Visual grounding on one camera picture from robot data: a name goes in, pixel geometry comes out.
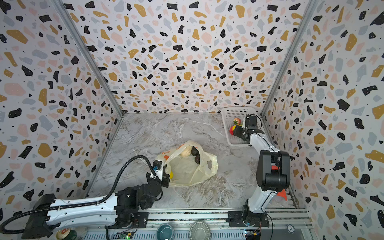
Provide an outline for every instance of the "black cable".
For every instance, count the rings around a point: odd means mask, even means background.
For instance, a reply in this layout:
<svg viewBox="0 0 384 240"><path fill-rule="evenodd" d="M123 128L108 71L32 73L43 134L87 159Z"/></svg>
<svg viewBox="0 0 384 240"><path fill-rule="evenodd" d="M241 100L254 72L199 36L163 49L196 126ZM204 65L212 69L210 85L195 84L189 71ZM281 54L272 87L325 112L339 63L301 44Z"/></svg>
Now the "black cable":
<svg viewBox="0 0 384 240"><path fill-rule="evenodd" d="M151 172L153 173L153 176L155 176L157 179L159 179L158 176L156 175L155 171L152 169L151 163L149 162L149 160L148 160L148 158L146 156L143 156L143 155L134 156L131 159L129 159L123 165L123 167L120 169L118 175L116 176L115 182L113 183L113 186L112 186L110 192L105 197L103 197L103 199L101 199L99 201L86 202L86 203L82 203L82 204L69 204L69 205L61 205L61 206L55 206L55 207L46 207L46 208L43 208L43 209L35 209L35 210L28 211L28 212L20 213L18 215L15 215L15 216L5 220L2 224L0 224L0 233L2 233L2 234L19 234L19 233L23 233L24 229L8 230L8 229L5 229L5 226L8 225L10 222L16 220L16 219L19 219L21 217L25 217L25 216L28 216L28 215L31 215L31 214L35 214L35 213L38 213L38 212L47 212L47 211L52 211L52 210L58 210L59 208L60 209L69 209L69 208L75 208L75 207L86 207L86 206L92 206L92 205L96 205L96 204L100 204L102 202L105 202L113 194L113 192L115 191L115 188L116 188L116 186L117 186L117 184L119 182L121 174L123 173L125 168L133 160L138 159L138 158L144 159L147 162L148 167L150 168Z"/></svg>

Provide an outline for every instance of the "dark fruit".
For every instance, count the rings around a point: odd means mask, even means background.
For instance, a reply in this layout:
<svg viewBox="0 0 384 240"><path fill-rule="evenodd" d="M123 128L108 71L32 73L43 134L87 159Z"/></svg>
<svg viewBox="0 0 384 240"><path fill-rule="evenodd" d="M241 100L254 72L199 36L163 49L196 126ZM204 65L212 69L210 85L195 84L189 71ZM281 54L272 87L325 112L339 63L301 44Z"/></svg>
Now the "dark fruit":
<svg viewBox="0 0 384 240"><path fill-rule="evenodd" d="M195 147L192 147L191 154L193 156L197 156L199 154L199 151Z"/></svg>

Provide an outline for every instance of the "red object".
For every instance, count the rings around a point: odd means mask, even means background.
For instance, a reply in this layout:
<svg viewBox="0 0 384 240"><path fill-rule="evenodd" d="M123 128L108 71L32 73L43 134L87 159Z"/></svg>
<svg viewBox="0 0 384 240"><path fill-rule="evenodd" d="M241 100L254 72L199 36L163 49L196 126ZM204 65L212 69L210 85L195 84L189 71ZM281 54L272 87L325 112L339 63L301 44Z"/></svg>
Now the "red object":
<svg viewBox="0 0 384 240"><path fill-rule="evenodd" d="M277 166L275 166L275 165L272 165L272 168L271 168L272 170L278 170L279 168L277 167ZM279 196L279 197L283 197L286 201L288 201L288 198L287 198L287 193L285 192L285 189L283 189L281 192L279 192L278 194L277 194L277 196Z"/></svg>

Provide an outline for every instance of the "teal bowl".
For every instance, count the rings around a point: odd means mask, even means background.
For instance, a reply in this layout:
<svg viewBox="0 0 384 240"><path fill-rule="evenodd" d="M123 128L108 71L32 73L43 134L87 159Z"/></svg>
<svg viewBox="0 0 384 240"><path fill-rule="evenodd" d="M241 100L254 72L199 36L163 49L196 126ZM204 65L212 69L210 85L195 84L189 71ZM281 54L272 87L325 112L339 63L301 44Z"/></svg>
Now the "teal bowl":
<svg viewBox="0 0 384 240"><path fill-rule="evenodd" d="M173 238L173 227L169 224L162 224L156 230L157 240L172 240Z"/></svg>

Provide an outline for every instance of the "metal bowl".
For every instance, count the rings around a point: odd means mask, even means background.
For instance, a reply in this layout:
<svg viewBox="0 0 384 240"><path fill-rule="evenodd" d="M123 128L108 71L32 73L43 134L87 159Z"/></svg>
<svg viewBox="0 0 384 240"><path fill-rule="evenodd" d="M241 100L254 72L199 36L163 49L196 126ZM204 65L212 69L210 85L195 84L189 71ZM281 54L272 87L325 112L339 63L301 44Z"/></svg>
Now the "metal bowl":
<svg viewBox="0 0 384 240"><path fill-rule="evenodd" d="M191 240L208 240L209 228L203 222L197 222L190 229Z"/></svg>

